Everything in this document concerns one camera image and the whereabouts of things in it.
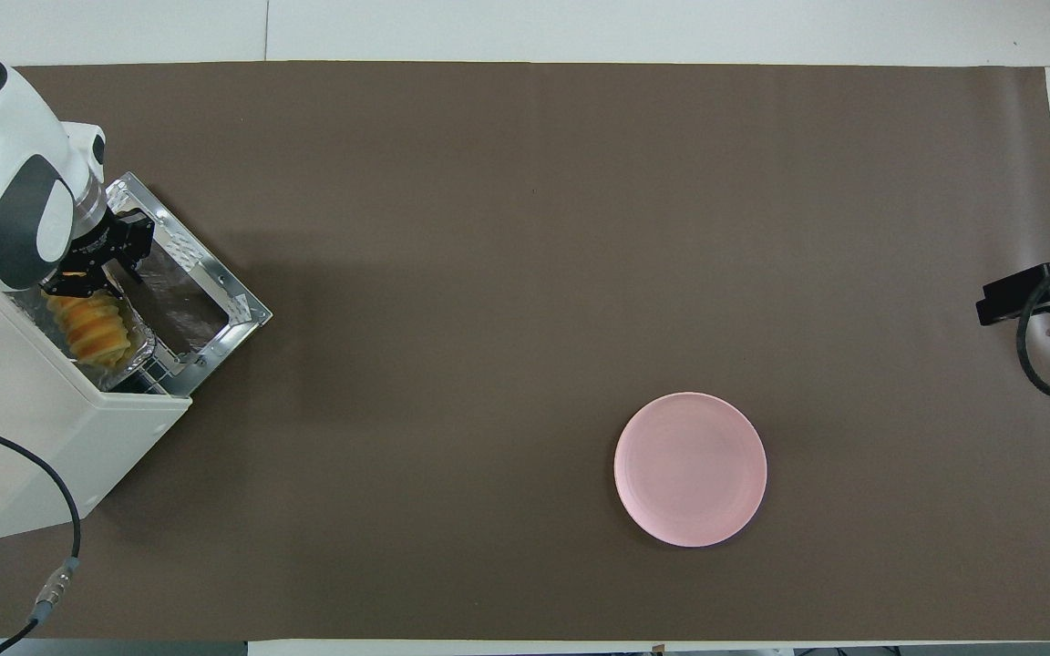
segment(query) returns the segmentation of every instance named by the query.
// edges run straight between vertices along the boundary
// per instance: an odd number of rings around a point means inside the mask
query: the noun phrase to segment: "brown tabletop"
[[[1050,260],[1042,70],[24,75],[275,313],[85,521],[42,635],[1050,639],[1050,398],[973,308]],[[718,547],[613,490],[674,390],[768,452]],[[0,635],[66,531],[0,539]]]

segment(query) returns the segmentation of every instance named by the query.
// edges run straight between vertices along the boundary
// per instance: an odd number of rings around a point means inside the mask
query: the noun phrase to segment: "plate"
[[[756,428],[732,404],[679,392],[654,399],[626,424],[613,480],[647,533],[676,547],[708,547],[756,514],[768,459]]]

